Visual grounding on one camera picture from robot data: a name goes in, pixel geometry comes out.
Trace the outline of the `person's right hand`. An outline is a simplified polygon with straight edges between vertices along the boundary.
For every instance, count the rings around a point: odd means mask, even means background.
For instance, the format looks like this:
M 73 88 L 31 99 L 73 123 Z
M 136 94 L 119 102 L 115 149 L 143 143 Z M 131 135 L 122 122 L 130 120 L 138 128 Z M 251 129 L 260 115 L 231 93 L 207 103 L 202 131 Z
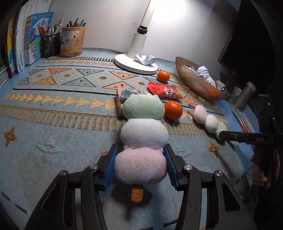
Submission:
M 264 175 L 263 170 L 258 166 L 258 164 L 256 163 L 257 159 L 256 159 L 256 155 L 253 154 L 250 158 L 250 162 L 252 162 L 251 168 L 252 168 L 252 183 L 255 186 L 263 186 L 268 178 Z M 275 171 L 274 171 L 274 176 L 276 178 L 276 180 L 278 179 L 278 175 L 279 175 L 279 171 L 280 171 L 280 157 L 278 155 L 278 153 L 276 153 L 276 157 L 275 157 Z

